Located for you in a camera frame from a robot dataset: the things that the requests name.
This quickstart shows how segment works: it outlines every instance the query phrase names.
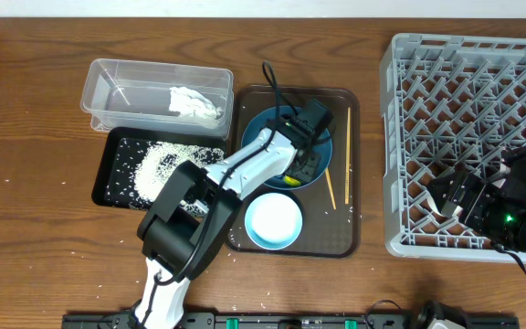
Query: white cloth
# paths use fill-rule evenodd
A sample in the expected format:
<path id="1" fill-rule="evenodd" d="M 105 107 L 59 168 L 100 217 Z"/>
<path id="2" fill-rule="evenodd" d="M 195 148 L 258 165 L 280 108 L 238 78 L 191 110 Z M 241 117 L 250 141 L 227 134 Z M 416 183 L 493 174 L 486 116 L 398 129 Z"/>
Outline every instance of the white cloth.
<path id="1" fill-rule="evenodd" d="M 222 113 L 208 98 L 200 92 L 186 87 L 171 87 L 170 111 L 180 112 L 180 117 L 196 117 L 216 120 Z"/>

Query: yellow object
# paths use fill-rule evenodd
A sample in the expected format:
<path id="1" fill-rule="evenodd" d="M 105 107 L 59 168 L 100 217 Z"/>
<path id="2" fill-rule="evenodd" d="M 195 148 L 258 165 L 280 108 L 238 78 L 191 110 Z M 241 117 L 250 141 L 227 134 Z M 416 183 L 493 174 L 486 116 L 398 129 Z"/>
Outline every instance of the yellow object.
<path id="1" fill-rule="evenodd" d="M 332 180 L 330 179 L 330 171 L 326 168 L 326 180 L 328 181 L 328 189 L 330 190 L 330 197 L 332 198 L 332 206 L 336 210 L 336 201 L 334 201 L 334 192 L 332 191 Z"/>
<path id="2" fill-rule="evenodd" d="M 344 205 L 348 205 L 350 194 L 351 169 L 351 108 L 348 108 L 348 122 L 346 123 L 346 179 L 344 180 Z"/>
<path id="3" fill-rule="evenodd" d="M 289 176 L 283 176 L 283 181 L 285 182 L 285 184 L 291 187 L 301 186 L 301 182 L 299 180 L 289 177 Z"/>

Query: wooden table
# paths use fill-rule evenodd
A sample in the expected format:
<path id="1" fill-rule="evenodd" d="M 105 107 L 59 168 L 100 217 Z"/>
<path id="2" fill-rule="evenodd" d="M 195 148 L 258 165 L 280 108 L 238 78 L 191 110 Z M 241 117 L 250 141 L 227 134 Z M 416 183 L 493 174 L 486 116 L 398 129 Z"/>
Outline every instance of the wooden table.
<path id="1" fill-rule="evenodd" d="M 365 313 L 427 299 L 514 313 L 516 265 L 409 260 L 384 248 L 381 57 L 400 32 L 526 37 L 526 20 L 0 19 L 0 328 L 59 328 L 62 314 L 112 312 L 142 296 L 142 213 L 95 206 L 106 134 L 79 108 L 90 62 L 123 58 L 228 68 L 235 92 L 263 83 L 342 87 L 361 106 L 361 247 L 346 260 L 220 251 L 186 304 L 220 313 Z"/>

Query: clear plastic container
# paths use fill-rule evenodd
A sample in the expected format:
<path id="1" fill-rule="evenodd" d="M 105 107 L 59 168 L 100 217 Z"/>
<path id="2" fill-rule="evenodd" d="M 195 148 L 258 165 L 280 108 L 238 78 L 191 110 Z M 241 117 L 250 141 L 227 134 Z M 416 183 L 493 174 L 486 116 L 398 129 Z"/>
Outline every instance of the clear plastic container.
<path id="1" fill-rule="evenodd" d="M 170 112 L 170 88 L 200 92 L 220 108 L 216 119 L 178 117 Z M 233 111 L 233 73 L 202 68 L 118 59 L 96 59 L 90 65 L 80 107 L 92 114 L 98 132 L 131 127 L 225 140 Z"/>

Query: gray dish rack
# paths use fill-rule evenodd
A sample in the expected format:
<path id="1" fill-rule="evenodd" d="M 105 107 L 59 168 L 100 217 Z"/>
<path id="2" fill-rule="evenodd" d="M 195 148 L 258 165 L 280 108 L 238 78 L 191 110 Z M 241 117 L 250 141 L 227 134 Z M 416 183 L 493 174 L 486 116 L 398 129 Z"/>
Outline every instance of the gray dish rack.
<path id="1" fill-rule="evenodd" d="M 492 178 L 502 147 L 526 145 L 526 39 L 399 34 L 380 77 L 389 252 L 512 262 L 458 218 L 434 214 L 426 184 L 457 166 Z"/>

